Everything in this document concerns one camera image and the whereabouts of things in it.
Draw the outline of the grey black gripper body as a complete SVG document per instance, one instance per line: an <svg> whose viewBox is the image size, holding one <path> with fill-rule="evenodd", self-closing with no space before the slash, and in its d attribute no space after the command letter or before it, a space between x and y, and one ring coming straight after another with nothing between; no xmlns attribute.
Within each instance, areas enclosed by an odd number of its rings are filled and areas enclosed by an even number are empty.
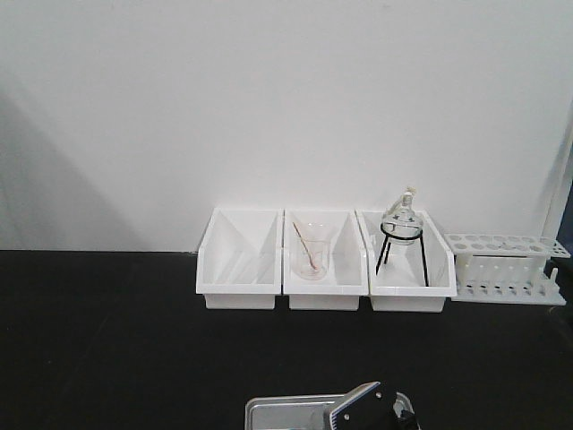
<svg viewBox="0 0 573 430"><path fill-rule="evenodd" d="M420 429L409 398L387 383L363 383L325 409L326 429Z"/></svg>

